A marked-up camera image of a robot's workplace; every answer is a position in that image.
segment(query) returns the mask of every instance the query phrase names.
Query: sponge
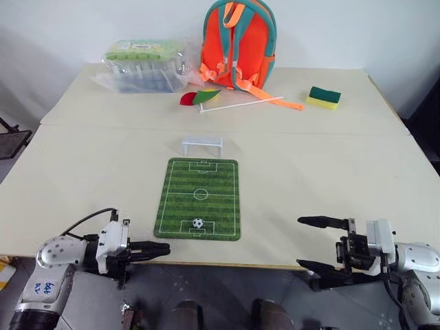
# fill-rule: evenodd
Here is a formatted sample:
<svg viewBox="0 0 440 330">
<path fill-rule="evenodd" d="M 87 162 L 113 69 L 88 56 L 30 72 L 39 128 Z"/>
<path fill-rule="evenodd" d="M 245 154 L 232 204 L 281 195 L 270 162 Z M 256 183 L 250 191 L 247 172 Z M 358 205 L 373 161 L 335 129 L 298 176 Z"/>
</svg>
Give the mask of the sponge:
<svg viewBox="0 0 440 330">
<path fill-rule="evenodd" d="M 306 103 L 318 105 L 320 107 L 335 110 L 338 107 L 341 93 L 336 91 L 327 91 L 325 89 L 313 86 L 307 96 Z"/>
</svg>

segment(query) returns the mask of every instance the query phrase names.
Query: soccer field mat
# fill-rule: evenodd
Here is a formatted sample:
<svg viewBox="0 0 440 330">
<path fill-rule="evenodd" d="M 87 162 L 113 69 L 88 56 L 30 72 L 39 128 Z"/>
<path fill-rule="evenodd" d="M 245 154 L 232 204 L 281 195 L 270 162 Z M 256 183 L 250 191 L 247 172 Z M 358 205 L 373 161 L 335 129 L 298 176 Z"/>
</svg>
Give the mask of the soccer field mat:
<svg viewBox="0 0 440 330">
<path fill-rule="evenodd" d="M 202 219 L 200 228 L 194 219 Z M 171 158 L 154 227 L 156 237 L 240 238 L 239 165 L 235 160 Z"/>
</svg>

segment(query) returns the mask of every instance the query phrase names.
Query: table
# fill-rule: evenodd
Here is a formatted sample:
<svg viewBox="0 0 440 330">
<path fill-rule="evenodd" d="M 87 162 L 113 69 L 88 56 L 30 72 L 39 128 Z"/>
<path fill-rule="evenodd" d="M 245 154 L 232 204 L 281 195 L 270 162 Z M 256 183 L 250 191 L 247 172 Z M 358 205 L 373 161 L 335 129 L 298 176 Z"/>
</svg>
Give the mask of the table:
<svg viewBox="0 0 440 330">
<path fill-rule="evenodd" d="M 153 226 L 169 158 L 192 131 L 42 125 L 0 186 L 0 253 L 31 256 L 79 218 L 113 206 L 133 240 Z M 296 259 L 336 263 L 340 230 L 300 225 L 304 215 L 387 218 L 398 241 L 439 247 L 440 180 L 409 135 L 223 132 L 225 159 L 240 166 L 237 242 L 167 239 L 164 263 L 294 268 Z M 202 148 L 193 157 L 212 157 Z M 97 232 L 107 216 L 77 233 Z"/>
<path fill-rule="evenodd" d="M 304 102 L 313 85 L 340 91 L 337 111 L 307 105 L 299 112 L 263 103 L 201 115 L 192 107 L 179 106 L 182 93 L 107 91 L 90 79 L 100 68 L 85 66 L 41 124 L 231 133 L 409 134 L 363 70 L 276 68 L 265 85 L 267 92 L 291 102 Z"/>
</svg>

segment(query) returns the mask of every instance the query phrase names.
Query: soccer ball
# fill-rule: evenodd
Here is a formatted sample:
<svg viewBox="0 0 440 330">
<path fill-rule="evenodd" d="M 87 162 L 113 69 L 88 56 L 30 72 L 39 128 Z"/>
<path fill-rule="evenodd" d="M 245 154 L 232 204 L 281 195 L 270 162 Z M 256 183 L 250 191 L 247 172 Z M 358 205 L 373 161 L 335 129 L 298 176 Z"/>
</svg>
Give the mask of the soccer ball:
<svg viewBox="0 0 440 330">
<path fill-rule="evenodd" d="M 200 229 L 204 225 L 204 221 L 200 218 L 195 218 L 192 220 L 192 226 L 194 228 Z"/>
</svg>

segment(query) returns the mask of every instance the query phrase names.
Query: orange backpack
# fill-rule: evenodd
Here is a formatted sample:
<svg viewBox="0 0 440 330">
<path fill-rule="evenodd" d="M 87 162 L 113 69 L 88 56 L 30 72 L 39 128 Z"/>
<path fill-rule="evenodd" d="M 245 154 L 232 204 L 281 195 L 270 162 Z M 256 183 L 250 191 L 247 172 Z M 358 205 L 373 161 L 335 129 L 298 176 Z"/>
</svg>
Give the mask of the orange backpack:
<svg viewBox="0 0 440 330">
<path fill-rule="evenodd" d="M 218 0 L 203 26 L 200 72 L 204 81 L 248 91 L 262 100 L 261 90 L 275 61 L 276 24 L 261 0 Z M 282 100 L 276 105 L 302 110 L 302 104 Z"/>
</svg>

